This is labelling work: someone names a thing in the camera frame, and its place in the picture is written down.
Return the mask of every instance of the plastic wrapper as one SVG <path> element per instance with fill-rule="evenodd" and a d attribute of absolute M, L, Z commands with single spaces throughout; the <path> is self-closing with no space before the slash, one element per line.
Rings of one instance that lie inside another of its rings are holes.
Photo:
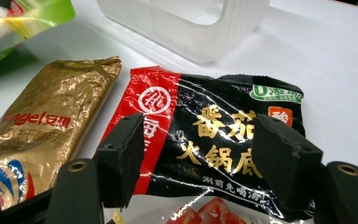
<path fill-rule="evenodd" d="M 258 114 L 305 135 L 302 98 L 299 87 L 270 77 L 132 69 L 105 133 L 124 116 L 145 113 L 145 159 L 122 213 L 126 223 L 311 222 L 312 203 L 308 211 L 280 209 L 251 149 Z"/>
<path fill-rule="evenodd" d="M 0 0 L 0 61 L 26 39 L 74 16 L 70 0 Z"/>
<path fill-rule="evenodd" d="M 51 189 L 73 158 L 121 69 L 118 57 L 57 61 L 40 71 L 0 119 L 0 207 Z"/>

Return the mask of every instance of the translucent plastic bin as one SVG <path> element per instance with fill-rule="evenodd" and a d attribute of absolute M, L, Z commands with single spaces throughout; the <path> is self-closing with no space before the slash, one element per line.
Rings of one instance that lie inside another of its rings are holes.
<path fill-rule="evenodd" d="M 263 20 L 270 0 L 97 0 L 109 19 L 195 63 L 214 61 Z"/>

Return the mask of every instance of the brown foil packet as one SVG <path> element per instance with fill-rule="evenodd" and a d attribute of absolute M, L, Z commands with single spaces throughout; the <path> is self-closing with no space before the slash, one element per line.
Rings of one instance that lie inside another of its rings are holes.
<path fill-rule="evenodd" d="M 118 57 L 47 65 L 0 119 L 0 206 L 51 189 L 121 69 Z"/>

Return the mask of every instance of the white table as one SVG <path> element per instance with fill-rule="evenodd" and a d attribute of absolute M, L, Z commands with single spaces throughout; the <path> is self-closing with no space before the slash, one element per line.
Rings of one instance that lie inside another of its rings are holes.
<path fill-rule="evenodd" d="M 296 84 L 305 92 L 307 137 L 324 151 L 323 162 L 358 165 L 358 7 L 272 0 L 261 26 L 235 49 L 216 62 L 193 64 L 118 25 L 106 26 L 95 0 L 73 3 L 75 20 L 26 41 L 0 63 L 0 117 L 47 63 L 119 55 L 121 75 L 79 156 L 92 156 L 130 69 L 158 64 L 175 72 L 263 75 Z"/>

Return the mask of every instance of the green and white label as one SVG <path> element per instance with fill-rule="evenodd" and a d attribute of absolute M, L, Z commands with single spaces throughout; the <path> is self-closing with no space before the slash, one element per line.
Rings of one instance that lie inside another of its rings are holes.
<path fill-rule="evenodd" d="M 296 91 L 254 85 L 250 96 L 258 101 L 285 101 L 301 104 L 302 95 Z"/>

